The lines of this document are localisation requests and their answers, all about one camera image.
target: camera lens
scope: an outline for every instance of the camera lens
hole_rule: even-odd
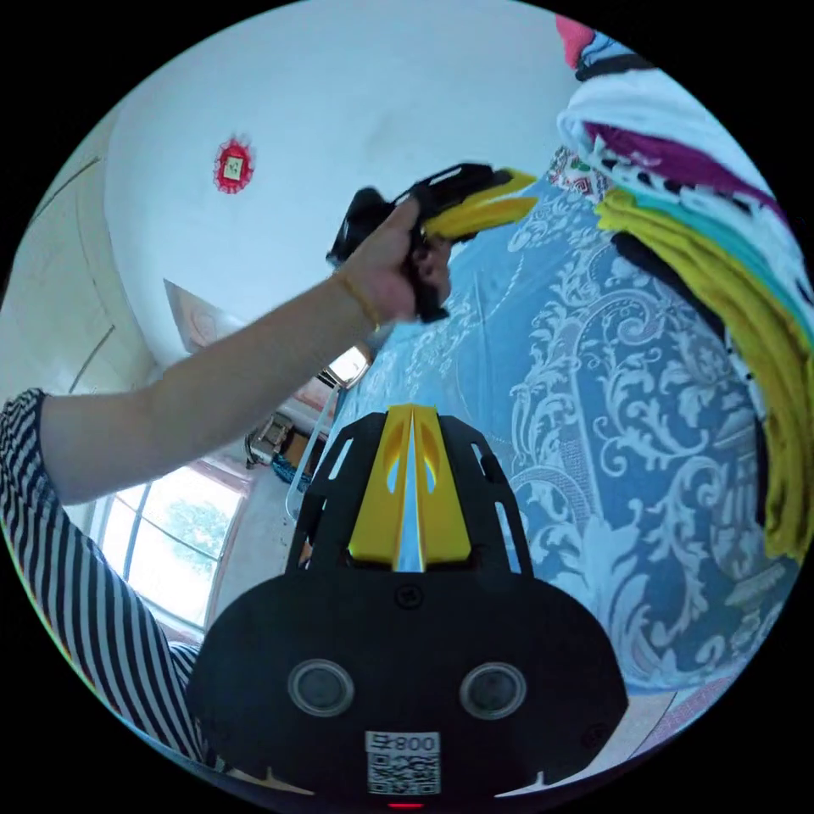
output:
[[[354,699],[354,683],[338,664],[312,659],[303,661],[291,671],[288,694],[303,712],[333,717],[350,706]]]
[[[511,715],[526,698],[526,679],[511,664],[488,662],[467,673],[460,703],[475,718],[497,721]]]

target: label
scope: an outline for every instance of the label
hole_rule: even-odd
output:
[[[441,794],[437,732],[365,732],[371,794]]]

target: yellow towel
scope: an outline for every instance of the yellow towel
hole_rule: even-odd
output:
[[[802,562],[814,533],[814,351],[766,286],[724,249],[616,189],[599,227],[627,231],[668,263],[726,323],[766,402],[766,552]]]

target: red wall decoration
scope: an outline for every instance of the red wall decoration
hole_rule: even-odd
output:
[[[221,192],[240,192],[254,174],[254,150],[246,137],[233,137],[220,145],[215,159],[215,185]]]

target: black device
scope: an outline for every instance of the black device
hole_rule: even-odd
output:
[[[351,541],[382,461],[397,454],[394,410],[339,433],[304,497],[285,573],[209,631],[187,688],[203,735],[243,772],[270,770],[351,808],[464,806],[539,772],[547,784],[568,778],[627,709],[611,643],[576,600],[534,578],[505,474],[483,435],[450,416],[438,417],[434,451],[432,440],[422,448],[438,478],[430,498],[448,501],[443,478],[454,481],[468,548],[443,562],[425,540],[433,563],[421,573],[364,561]],[[440,521],[443,508],[432,509]]]
[[[412,254],[427,245],[427,235],[452,243],[471,240],[483,229],[516,222],[536,203],[536,198],[494,198],[522,189],[535,179],[516,170],[493,170],[488,164],[458,164],[418,181],[393,201],[373,187],[360,189],[348,206],[337,238],[326,259],[334,267],[344,263],[361,243],[407,197],[418,201],[420,213],[411,236],[404,273],[415,292],[415,311],[422,322],[449,316],[438,302],[438,291],[421,280]]]

